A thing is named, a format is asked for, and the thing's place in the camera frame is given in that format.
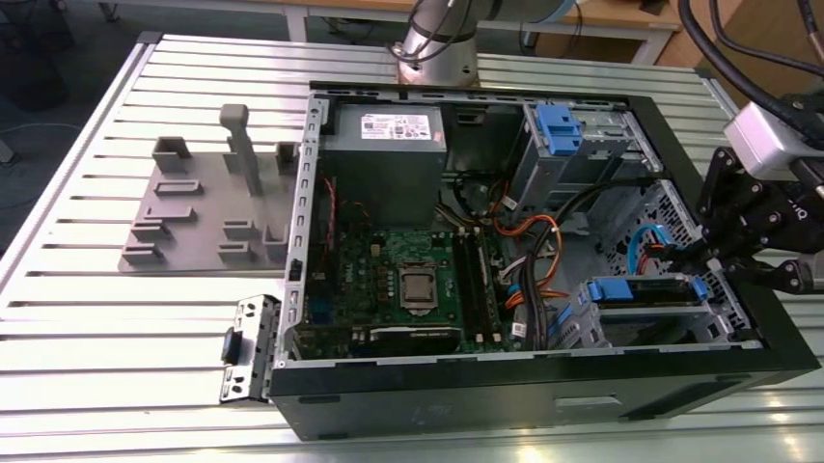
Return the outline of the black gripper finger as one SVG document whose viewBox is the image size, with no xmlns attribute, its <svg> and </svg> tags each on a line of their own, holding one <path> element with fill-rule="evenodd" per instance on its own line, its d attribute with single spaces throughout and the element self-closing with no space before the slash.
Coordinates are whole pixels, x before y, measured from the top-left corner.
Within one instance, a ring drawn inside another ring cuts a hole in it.
<svg viewBox="0 0 824 463">
<path fill-rule="evenodd" d="M 771 265 L 751 256 L 721 259 L 709 255 L 707 267 L 720 270 L 728 279 L 785 293 L 805 292 L 805 264 L 799 259 L 787 259 Z"/>
<path fill-rule="evenodd" d="M 705 270 L 712 259 L 739 258 L 752 247 L 753 232 L 741 216 L 757 199 L 757 181 L 747 174 L 732 148 L 712 156 L 699 195 L 700 239 L 675 258 L 676 270 Z"/>
</svg>

